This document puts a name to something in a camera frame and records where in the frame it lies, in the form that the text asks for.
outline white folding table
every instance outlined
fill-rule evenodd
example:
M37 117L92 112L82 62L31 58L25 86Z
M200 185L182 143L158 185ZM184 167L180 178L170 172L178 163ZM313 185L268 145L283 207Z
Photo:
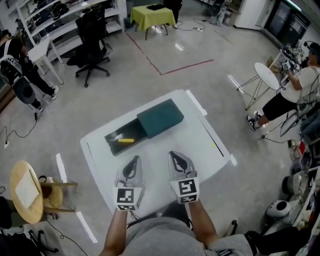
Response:
M59 62L61 64L63 64L64 62L62 61L62 59L61 59L61 57L60 57L60 55L59 55L54 43L52 42L52 40L50 39L49 36L47 36L45 39L41 40L39 44L37 44L35 47L33 47L28 52L29 59L34 64L36 64L38 66L39 70L42 72L42 74L45 75L46 73L44 72L44 70L39 65L39 62L41 62L43 60L47 64L47 66L49 67L49 69L51 70L53 75L56 77L56 79L58 79L59 83L63 85L64 81L58 75L58 73L56 72L54 66L51 64L50 60L47 57L49 45L51 45L52 50L55 53L56 57L58 58Z
M105 136L136 119L137 114L168 99L172 99L184 115L182 122L114 156ZM82 138L81 147L95 183L112 212L116 209L113 188L117 169L129 158L140 156L146 187L141 205L135 212L140 218L176 200L169 185L170 151L180 152L193 161L200 183L212 177L230 159L228 150L184 90L163 95L105 124Z
M277 91L280 88L279 81L270 68L263 65L262 63L257 62L254 64L254 69L257 75L251 78L250 80L246 81L236 89L237 91L241 91L252 97L248 106L245 107L245 110L250 109L269 89ZM245 85L250 84L258 79L259 82L255 88L253 95L242 89L242 87L244 87ZM259 94L263 82L268 86L268 88L264 92Z

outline black shorts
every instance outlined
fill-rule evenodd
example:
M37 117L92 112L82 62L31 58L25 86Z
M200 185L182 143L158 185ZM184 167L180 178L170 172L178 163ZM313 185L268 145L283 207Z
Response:
M284 98L281 93L274 96L267 104L264 105L262 111L265 117L272 121L291 110L297 109L297 104Z

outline sneaker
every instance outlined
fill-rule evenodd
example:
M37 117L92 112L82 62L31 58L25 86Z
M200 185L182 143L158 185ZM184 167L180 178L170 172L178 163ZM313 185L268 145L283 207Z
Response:
M51 95L51 98L52 98L52 100L54 101L54 100L57 98L57 96L58 96L59 87L55 85L55 86L53 87L53 89L54 89L54 94Z
M42 100L40 100L40 106L36 108L40 113L44 111L42 104L43 104L43 102L42 102Z
M255 112L255 114L254 114L253 120L254 120L254 121L258 121L261 117L262 117L262 115L260 115L259 112L257 111L257 112Z
M250 115L247 115L247 116L245 117L245 120L246 120L246 122L248 123L248 125L251 127L252 131L255 132L256 130L258 130L258 128L255 127L256 121L255 121L253 118L251 118Z

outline black office chair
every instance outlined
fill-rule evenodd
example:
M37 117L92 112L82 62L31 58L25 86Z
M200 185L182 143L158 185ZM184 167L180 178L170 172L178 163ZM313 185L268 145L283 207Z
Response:
M107 53L106 44L103 41L108 35L105 23L105 10L95 9L83 15L83 17L75 21L78 27L78 33L83 43L82 47L77 51L78 66L87 65L75 73L75 77L79 77L79 73L88 70L85 77L84 87L88 87L88 80L93 69L105 72L107 77L110 76L108 70L98 66L98 64L107 61L108 57L104 57Z

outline black pants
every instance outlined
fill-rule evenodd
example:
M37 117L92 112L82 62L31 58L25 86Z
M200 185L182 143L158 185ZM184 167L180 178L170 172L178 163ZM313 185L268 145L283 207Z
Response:
M182 7L182 0L163 0L163 5L172 10L175 23L178 22L179 11Z
M169 204L168 208L162 214L162 217L170 217L170 218L180 220L184 222L188 228L190 228L191 221L188 217L188 213L184 204L178 204L177 202L173 202ZM142 221L145 221L151 218L158 218L158 217L156 216L156 213L152 213L146 217L143 217L135 222L130 223L127 228L130 228L134 224L140 223Z
M300 248L305 246L311 236L311 229L298 230L296 227L288 227L278 232L261 235L255 231L249 231L245 235L253 255L269 255L279 252L289 252L296 255Z
M36 87L38 87L43 93L48 95L53 95L55 93L55 90L52 89L39 75L38 71L35 69L32 69L29 72L23 73L23 75ZM35 99L34 102L31 103L31 105L34 108L40 107L41 103Z
M297 104L284 98L280 92L264 105L262 111L265 117L272 121L295 109Z

